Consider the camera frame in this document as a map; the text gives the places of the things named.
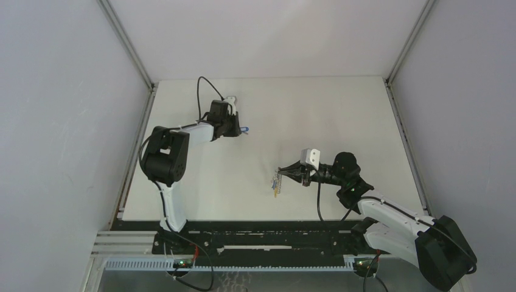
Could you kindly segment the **metal keyring with yellow tag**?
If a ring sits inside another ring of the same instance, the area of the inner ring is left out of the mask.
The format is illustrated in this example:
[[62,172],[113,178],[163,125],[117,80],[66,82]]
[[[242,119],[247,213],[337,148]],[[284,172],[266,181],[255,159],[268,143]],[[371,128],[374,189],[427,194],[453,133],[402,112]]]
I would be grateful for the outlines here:
[[281,187],[282,187],[282,174],[279,170],[276,170],[274,173],[274,176],[271,180],[271,188],[274,193],[274,197],[277,198],[277,196],[281,193]]

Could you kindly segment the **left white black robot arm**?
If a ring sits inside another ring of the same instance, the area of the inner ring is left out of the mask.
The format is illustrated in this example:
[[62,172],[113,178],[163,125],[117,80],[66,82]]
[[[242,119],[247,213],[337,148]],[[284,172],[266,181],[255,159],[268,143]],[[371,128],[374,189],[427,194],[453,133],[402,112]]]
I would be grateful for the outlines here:
[[177,254],[190,246],[190,237],[181,232],[187,219],[180,194],[189,150],[221,137],[242,134],[236,102],[235,96],[213,100],[209,111],[193,124],[176,128],[156,126],[139,149],[140,168],[158,188],[161,199],[160,227],[171,232],[166,244]]

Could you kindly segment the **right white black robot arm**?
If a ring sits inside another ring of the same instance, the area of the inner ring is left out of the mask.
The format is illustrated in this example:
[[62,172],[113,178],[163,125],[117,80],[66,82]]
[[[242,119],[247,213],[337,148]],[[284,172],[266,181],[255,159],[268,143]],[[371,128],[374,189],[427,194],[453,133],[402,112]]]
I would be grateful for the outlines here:
[[418,268],[440,291],[450,290],[477,271],[478,259],[453,219],[445,215],[436,219],[402,207],[375,190],[360,172],[353,153],[338,153],[332,164],[323,164],[319,150],[307,148],[299,161],[279,167],[276,177],[305,187],[311,183],[338,186],[336,195],[347,213],[364,217],[351,230],[354,250],[394,255]]

